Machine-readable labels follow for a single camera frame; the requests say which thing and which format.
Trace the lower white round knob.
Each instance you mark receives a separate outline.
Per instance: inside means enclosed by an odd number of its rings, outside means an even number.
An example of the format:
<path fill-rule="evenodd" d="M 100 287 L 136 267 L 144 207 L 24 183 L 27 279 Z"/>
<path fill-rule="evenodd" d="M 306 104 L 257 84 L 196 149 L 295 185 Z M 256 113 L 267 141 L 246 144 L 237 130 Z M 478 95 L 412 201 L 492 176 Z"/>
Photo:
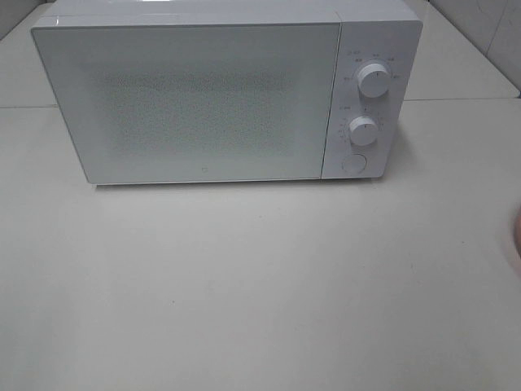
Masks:
<path fill-rule="evenodd" d="M 348 125 L 349 139 L 358 147 L 371 145 L 378 137 L 379 126 L 369 116 L 359 116 Z"/>

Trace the white microwave oven body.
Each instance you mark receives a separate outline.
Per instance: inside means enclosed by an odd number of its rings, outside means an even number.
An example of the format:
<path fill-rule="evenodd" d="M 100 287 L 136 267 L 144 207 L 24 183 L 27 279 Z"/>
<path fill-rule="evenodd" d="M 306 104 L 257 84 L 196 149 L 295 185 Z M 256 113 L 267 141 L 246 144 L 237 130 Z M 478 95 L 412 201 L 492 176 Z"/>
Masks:
<path fill-rule="evenodd" d="M 422 21 L 405 2 L 58 1 L 32 27 L 31 35 L 35 28 L 282 24 L 339 26 L 322 172 L 315 179 L 292 180 L 348 179 L 342 163 L 352 154 L 367 159 L 357 178 L 381 177 L 422 32 Z M 371 60 L 383 61 L 392 71 L 387 93 L 376 99 L 363 96 L 355 78 L 359 67 Z M 364 147 L 352 144 L 348 133 L 349 123 L 359 116 L 369 116 L 379 126 L 377 139 Z"/>

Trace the pink round plate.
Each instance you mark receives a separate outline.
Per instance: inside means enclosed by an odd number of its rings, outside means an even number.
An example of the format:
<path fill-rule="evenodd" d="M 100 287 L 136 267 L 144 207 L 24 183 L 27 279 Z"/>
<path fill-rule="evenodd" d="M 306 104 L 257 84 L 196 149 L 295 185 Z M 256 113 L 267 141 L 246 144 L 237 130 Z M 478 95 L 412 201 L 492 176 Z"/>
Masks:
<path fill-rule="evenodd" d="M 512 221 L 512 239 L 518 257 L 521 257 L 521 208 L 517 208 Z"/>

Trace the upper white round knob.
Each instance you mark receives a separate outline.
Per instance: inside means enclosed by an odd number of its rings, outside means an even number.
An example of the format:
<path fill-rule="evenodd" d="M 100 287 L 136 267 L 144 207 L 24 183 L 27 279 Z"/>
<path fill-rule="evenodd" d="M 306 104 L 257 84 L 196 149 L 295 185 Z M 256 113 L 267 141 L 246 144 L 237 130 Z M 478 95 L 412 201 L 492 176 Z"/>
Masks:
<path fill-rule="evenodd" d="M 387 93 L 392 71 L 383 61 L 371 60 L 359 67 L 355 78 L 361 94 L 366 98 L 376 99 Z"/>

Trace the white microwave door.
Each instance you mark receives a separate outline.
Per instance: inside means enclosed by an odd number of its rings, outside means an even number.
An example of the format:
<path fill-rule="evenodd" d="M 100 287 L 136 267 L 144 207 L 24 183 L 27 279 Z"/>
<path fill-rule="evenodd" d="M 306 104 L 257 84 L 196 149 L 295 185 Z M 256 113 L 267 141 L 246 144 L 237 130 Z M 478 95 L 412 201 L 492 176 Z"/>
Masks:
<path fill-rule="evenodd" d="M 35 28 L 94 185 L 315 179 L 337 24 Z"/>

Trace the white round knob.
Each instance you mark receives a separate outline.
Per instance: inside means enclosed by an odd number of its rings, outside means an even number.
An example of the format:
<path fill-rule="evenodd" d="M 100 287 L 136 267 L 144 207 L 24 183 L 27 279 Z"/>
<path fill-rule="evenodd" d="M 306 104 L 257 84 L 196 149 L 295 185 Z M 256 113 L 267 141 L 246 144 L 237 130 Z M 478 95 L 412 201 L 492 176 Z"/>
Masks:
<path fill-rule="evenodd" d="M 369 116 L 359 116 L 348 125 L 349 139 L 358 147 L 371 145 L 378 137 L 379 126 Z"/>
<path fill-rule="evenodd" d="M 392 71 L 383 61 L 371 60 L 359 67 L 355 78 L 361 94 L 366 98 L 376 99 L 387 93 Z"/>

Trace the round white door button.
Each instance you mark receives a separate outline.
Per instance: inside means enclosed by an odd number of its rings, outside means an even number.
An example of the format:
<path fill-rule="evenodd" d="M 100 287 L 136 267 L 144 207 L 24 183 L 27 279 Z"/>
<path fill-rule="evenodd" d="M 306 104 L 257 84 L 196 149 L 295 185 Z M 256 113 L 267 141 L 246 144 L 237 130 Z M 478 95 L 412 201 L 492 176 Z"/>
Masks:
<path fill-rule="evenodd" d="M 357 178 L 365 170 L 367 159 L 361 154 L 346 156 L 342 163 L 347 178 Z"/>

